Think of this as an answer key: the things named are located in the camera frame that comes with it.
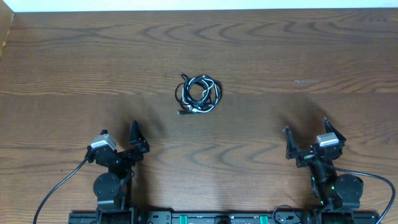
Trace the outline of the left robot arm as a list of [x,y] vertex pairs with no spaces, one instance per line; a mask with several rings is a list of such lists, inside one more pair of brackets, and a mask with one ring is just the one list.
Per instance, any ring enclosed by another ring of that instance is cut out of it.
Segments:
[[132,149],[118,151],[116,141],[104,129],[87,147],[85,159],[108,169],[93,184],[93,192],[97,197],[95,223],[138,222],[134,209],[127,206],[127,198],[131,191],[132,168],[144,159],[150,146],[137,121],[131,124],[128,142]]

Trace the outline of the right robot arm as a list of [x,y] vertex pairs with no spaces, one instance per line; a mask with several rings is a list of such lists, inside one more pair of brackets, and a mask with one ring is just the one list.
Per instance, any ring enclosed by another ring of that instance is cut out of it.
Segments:
[[302,223],[354,223],[354,211],[360,207],[363,181],[353,174],[336,173],[333,161],[343,154],[346,138],[325,118],[325,134],[307,151],[299,151],[291,130],[284,128],[287,140],[286,158],[295,159],[298,168],[308,167],[312,191],[321,201],[320,208],[304,212]]

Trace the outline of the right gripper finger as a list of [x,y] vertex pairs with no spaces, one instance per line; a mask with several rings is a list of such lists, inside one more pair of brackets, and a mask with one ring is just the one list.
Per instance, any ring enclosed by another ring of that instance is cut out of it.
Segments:
[[294,141],[292,132],[290,131],[288,126],[286,126],[284,128],[284,134],[285,134],[286,140],[287,140],[285,158],[286,159],[295,159],[298,154],[298,149],[297,149],[297,145]]
[[346,138],[339,132],[337,131],[333,125],[330,123],[329,119],[325,116],[323,119],[323,124],[325,126],[325,130],[327,133],[333,133],[337,137],[339,141],[345,142]]

